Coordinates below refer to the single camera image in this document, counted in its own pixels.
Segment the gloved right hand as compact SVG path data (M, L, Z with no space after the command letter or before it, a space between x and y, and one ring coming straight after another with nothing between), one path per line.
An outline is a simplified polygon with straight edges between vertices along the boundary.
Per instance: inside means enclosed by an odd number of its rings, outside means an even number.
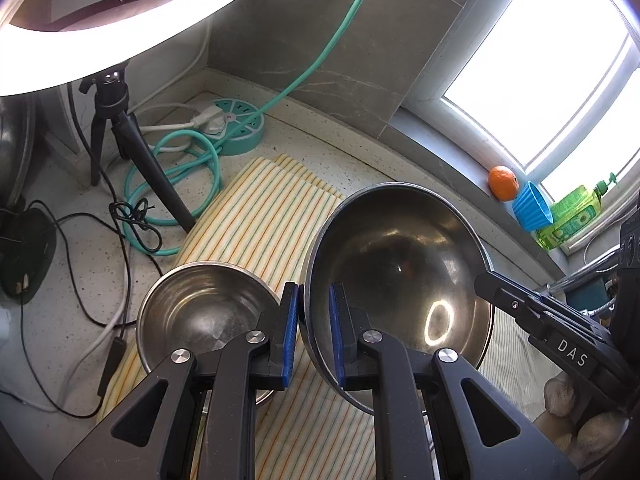
M581 472L596 468L622 440L629 418L620 411L579 419L582 395L566 373L544 384L544 411L534 420L540 430Z

